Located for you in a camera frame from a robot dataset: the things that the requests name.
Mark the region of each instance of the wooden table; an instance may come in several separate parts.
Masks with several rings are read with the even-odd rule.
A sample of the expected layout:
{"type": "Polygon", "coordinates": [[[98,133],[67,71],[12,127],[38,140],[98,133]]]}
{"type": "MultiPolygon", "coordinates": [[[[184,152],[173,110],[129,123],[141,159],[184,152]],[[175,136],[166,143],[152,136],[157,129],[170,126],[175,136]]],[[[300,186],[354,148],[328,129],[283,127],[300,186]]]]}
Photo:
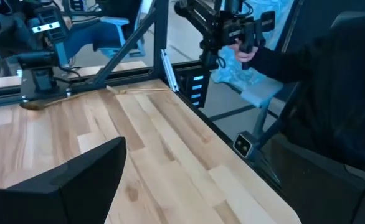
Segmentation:
{"type": "Polygon", "coordinates": [[[142,88],[167,86],[159,80],[120,86],[126,92],[96,91],[42,111],[1,107],[0,188],[125,136],[125,171],[106,223],[300,223],[171,90],[142,88]]]}

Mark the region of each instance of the metal strut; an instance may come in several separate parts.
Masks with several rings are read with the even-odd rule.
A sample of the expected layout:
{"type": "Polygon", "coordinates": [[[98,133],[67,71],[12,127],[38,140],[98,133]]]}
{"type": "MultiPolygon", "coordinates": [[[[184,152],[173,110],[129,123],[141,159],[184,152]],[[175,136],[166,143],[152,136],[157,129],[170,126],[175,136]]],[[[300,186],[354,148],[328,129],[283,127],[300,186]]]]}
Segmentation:
{"type": "Polygon", "coordinates": [[[170,63],[169,56],[166,53],[165,49],[161,49],[161,58],[163,62],[164,71],[166,72],[166,76],[168,78],[169,87],[173,92],[179,91],[179,87],[177,84],[176,76],[174,75],[173,68],[170,63]]]}

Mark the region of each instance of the gray floor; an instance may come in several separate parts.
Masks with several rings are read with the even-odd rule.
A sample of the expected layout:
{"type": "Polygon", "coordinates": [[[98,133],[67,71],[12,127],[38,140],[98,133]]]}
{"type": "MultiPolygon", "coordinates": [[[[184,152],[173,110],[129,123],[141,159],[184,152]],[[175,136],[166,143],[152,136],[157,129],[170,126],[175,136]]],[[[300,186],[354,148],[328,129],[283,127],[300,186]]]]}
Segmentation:
{"type": "MultiPolygon", "coordinates": [[[[168,25],[168,54],[171,63],[188,62],[197,60],[201,54],[199,42],[201,34],[182,17],[174,13],[173,3],[169,7],[168,25]]],[[[141,60],[148,66],[153,65],[153,27],[145,34],[146,56],[140,58],[128,58],[124,61],[141,60]]],[[[100,52],[93,52],[92,46],[84,47],[76,56],[75,66],[89,67],[104,65],[108,59],[100,52]]],[[[213,81],[209,84],[206,105],[201,109],[206,116],[214,116],[225,113],[249,104],[236,92],[232,91],[225,84],[216,84],[213,81]]],[[[255,108],[229,118],[220,119],[215,122],[223,132],[231,139],[235,139],[237,133],[248,130],[252,132],[257,115],[260,110],[255,108]]],[[[265,127],[269,127],[275,119],[269,116],[265,127]]]]}

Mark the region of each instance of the black sleeve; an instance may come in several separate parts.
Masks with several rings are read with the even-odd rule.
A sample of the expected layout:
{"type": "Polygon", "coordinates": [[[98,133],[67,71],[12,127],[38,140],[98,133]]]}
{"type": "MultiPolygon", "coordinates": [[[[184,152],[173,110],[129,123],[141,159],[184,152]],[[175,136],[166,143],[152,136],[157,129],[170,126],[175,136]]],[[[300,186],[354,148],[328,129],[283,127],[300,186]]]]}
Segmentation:
{"type": "Polygon", "coordinates": [[[301,81],[313,75],[313,67],[331,38],[330,35],[317,38],[298,52],[289,54],[261,47],[250,65],[258,72],[283,83],[301,81]]]}

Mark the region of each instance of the wood grain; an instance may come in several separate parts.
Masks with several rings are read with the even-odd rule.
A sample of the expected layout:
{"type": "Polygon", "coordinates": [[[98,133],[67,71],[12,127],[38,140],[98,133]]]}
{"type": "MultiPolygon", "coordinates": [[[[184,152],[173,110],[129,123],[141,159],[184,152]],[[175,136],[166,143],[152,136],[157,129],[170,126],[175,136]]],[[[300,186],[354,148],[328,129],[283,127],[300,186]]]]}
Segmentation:
{"type": "Polygon", "coordinates": [[[117,136],[128,157],[107,224],[300,223],[296,213],[159,80],[42,111],[0,108],[0,188],[117,136]]]}

